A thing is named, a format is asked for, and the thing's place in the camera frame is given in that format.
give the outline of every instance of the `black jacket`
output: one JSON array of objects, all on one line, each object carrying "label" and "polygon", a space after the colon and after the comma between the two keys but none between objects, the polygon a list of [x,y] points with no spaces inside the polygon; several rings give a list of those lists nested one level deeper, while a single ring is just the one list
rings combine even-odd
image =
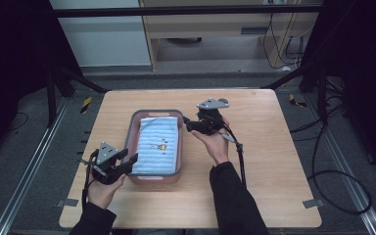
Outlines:
[{"label": "black jacket", "polygon": [[[213,167],[210,183],[220,235],[268,235],[258,206],[241,183],[232,163]],[[115,218],[111,211],[87,203],[80,221],[70,234],[108,235]]]}]

